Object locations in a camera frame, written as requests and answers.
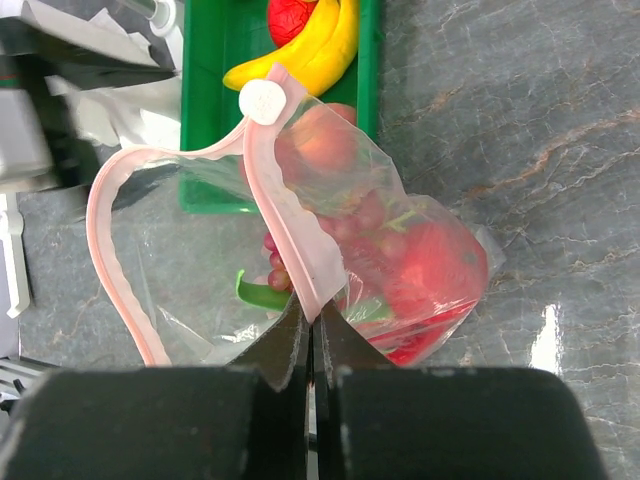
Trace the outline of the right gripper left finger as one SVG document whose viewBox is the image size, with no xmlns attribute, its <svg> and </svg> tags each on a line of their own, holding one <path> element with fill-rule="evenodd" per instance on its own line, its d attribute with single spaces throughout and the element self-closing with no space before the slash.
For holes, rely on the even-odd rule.
<svg viewBox="0 0 640 480">
<path fill-rule="evenodd" d="M 54 369 L 10 413 L 5 479 L 303 479 L 309 328 L 297 299 L 225 366 Z"/>
</svg>

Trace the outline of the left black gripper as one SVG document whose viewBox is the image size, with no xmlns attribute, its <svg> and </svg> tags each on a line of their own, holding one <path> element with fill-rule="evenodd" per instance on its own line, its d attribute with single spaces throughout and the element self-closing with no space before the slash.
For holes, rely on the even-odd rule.
<svg viewBox="0 0 640 480">
<path fill-rule="evenodd" d="M 100 168 L 61 95 L 58 76 L 81 91 L 170 79 L 159 66 L 117 59 L 47 33 L 19 17 L 1 19 L 1 192 L 88 189 Z"/>
</svg>

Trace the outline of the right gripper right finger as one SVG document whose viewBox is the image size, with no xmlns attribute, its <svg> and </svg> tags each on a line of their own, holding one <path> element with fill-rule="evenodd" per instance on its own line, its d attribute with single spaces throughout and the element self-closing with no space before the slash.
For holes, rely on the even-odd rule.
<svg viewBox="0 0 640 480">
<path fill-rule="evenodd" d="M 603 479 L 584 414 L 556 375 L 399 368 L 334 304 L 313 326 L 323 479 Z"/>
</svg>

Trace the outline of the red chili pepper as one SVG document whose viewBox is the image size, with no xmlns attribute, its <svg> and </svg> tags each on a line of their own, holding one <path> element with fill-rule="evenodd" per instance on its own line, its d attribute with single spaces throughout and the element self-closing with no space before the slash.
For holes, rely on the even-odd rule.
<svg viewBox="0 0 640 480">
<path fill-rule="evenodd" d="M 474 307 L 475 303 L 466 303 L 402 328 L 392 337 L 394 348 L 386 358 L 401 367 L 423 360 L 449 338 Z"/>
</svg>

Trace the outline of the red apple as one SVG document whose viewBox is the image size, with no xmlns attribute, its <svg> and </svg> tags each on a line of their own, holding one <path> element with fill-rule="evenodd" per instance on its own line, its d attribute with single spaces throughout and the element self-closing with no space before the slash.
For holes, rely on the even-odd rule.
<svg viewBox="0 0 640 480">
<path fill-rule="evenodd" d="M 385 285 L 385 298 L 404 322 L 458 320 L 471 311 L 489 281 L 484 248 L 460 222 L 410 227 L 404 257 Z"/>
</svg>

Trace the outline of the clear pink zip top bag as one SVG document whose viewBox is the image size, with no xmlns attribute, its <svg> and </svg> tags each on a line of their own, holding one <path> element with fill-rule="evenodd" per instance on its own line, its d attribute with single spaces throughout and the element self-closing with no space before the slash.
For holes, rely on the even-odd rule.
<svg viewBox="0 0 640 480">
<path fill-rule="evenodd" d="M 354 213 L 372 190 L 400 203 L 423 196 L 433 203 L 427 221 L 464 225 L 486 252 L 488 287 L 504 263 L 488 229 L 408 194 L 393 160 L 356 126 L 346 124 L 356 138 L 350 170 L 284 179 L 278 135 L 323 104 L 275 65 L 241 89 L 242 120 L 220 141 L 195 151 L 131 146 L 101 167 L 86 210 L 89 252 L 146 365 L 224 363 L 274 323 L 280 312 L 236 296 L 240 270 L 247 282 L 335 304 L 349 273 L 318 218 Z M 349 324 L 385 355 L 392 337 L 415 323 L 393 313 L 386 322 Z"/>
</svg>

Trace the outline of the red grapes bunch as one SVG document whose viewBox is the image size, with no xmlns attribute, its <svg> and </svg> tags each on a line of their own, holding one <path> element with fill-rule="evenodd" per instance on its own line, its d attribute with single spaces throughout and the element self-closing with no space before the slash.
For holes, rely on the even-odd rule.
<svg viewBox="0 0 640 480">
<path fill-rule="evenodd" d="M 360 199 L 354 213 L 318 218 L 341 248 L 350 295 L 404 298 L 438 290 L 442 282 L 431 267 L 433 256 L 420 249 L 433 239 L 425 216 L 432 205 L 423 196 L 400 203 L 372 190 Z"/>
</svg>

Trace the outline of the pink dragon fruit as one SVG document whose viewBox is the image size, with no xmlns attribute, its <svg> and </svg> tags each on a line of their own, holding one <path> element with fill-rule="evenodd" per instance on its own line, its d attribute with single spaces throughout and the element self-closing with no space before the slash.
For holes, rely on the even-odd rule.
<svg viewBox="0 0 640 480">
<path fill-rule="evenodd" d="M 269 311 L 285 310 L 293 291 L 276 291 L 268 283 L 247 282 L 244 275 L 245 271 L 240 270 L 236 276 L 235 293 L 239 300 Z M 329 303 L 329 297 L 312 294 L 305 298 L 303 294 L 297 294 L 298 301 L 304 318 L 310 321 L 310 315 L 320 314 Z M 393 312 L 384 297 L 368 288 L 352 273 L 349 274 L 348 283 L 336 293 L 333 300 L 339 313 L 351 325 L 386 322 L 393 317 Z"/>
</svg>

